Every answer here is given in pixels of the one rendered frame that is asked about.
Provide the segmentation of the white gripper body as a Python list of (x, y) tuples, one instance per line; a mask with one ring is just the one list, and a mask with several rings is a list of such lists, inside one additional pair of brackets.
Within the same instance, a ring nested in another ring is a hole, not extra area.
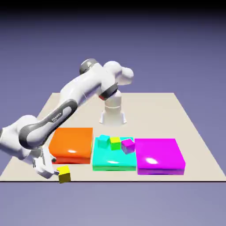
[(35, 169), (36, 173), (46, 179), (50, 179), (53, 175), (58, 176), (60, 173), (59, 171), (53, 168), (52, 157), (33, 158), (32, 162), (33, 162), (33, 168)]

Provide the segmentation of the small yellow cube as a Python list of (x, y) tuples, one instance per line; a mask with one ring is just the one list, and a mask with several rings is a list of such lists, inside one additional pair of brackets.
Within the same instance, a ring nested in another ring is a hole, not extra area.
[(71, 174), (68, 166), (57, 167), (57, 171), (59, 172), (59, 183), (66, 183), (71, 181)]

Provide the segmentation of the small cyan cube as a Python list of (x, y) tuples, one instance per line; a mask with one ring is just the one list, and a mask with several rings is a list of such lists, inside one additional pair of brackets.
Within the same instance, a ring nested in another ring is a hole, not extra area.
[(110, 143), (110, 136), (100, 135), (98, 137), (98, 147), (99, 148), (107, 148)]

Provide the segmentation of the small yellow-green cube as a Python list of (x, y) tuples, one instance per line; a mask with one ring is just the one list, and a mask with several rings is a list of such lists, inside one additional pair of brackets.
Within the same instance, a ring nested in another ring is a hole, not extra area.
[(121, 149), (120, 137), (110, 137), (111, 150), (116, 151)]

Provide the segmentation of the small magenta cube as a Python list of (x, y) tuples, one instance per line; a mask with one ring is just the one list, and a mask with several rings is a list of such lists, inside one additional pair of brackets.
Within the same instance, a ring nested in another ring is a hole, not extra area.
[(125, 139), (121, 141), (121, 149), (125, 154), (135, 152), (135, 143), (132, 139)]

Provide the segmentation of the large orange box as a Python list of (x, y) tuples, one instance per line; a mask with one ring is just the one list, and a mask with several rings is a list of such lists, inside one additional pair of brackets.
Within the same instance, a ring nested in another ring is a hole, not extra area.
[(92, 146), (92, 128), (58, 128), (49, 151), (56, 158), (55, 164), (90, 164)]

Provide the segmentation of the large cyan box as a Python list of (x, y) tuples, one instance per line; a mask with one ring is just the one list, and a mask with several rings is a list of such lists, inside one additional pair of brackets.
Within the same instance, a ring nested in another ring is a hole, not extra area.
[(92, 169), (93, 171), (136, 171), (136, 153), (125, 154), (122, 149), (111, 150), (98, 146), (99, 137), (95, 137)]

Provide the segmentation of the large magenta box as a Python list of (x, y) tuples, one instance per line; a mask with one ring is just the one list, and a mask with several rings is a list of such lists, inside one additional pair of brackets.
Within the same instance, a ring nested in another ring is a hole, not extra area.
[(136, 138), (139, 175), (183, 175), (185, 160), (175, 139)]

